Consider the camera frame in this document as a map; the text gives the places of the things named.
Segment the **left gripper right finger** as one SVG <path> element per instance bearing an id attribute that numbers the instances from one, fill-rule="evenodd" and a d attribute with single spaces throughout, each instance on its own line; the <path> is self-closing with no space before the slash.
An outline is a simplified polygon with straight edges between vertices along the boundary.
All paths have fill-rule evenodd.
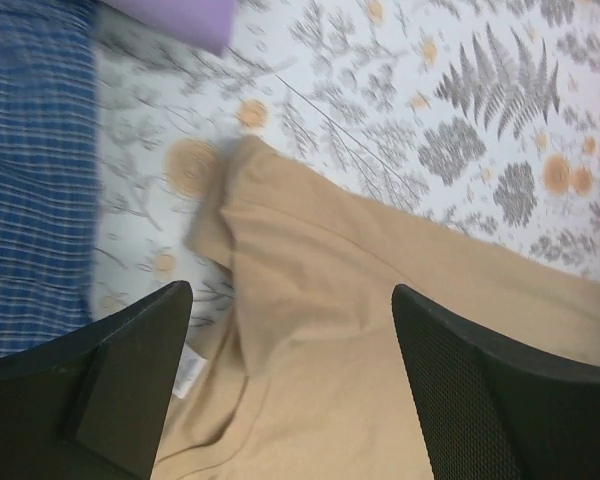
<path id="1" fill-rule="evenodd" d="M 600 479 L 600 367 L 523 344 L 406 285 L 392 314 L 437 479 Z"/>

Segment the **tan t shirt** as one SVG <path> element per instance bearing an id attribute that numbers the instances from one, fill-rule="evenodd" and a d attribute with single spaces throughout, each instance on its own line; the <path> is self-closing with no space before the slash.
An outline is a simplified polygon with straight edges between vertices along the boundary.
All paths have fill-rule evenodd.
<path id="1" fill-rule="evenodd" d="M 450 310 L 600 366 L 600 284 L 347 193 L 247 137 L 190 247 L 230 276 L 228 315 L 173 399 L 156 479 L 428 479 L 391 312 L 407 284 Z"/>

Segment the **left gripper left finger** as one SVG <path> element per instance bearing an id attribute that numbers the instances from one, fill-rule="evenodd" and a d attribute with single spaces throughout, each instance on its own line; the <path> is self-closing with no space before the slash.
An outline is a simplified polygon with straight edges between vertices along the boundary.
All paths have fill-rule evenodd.
<path id="1" fill-rule="evenodd" d="M 193 303 L 175 281 L 0 359 L 0 479 L 148 479 Z"/>

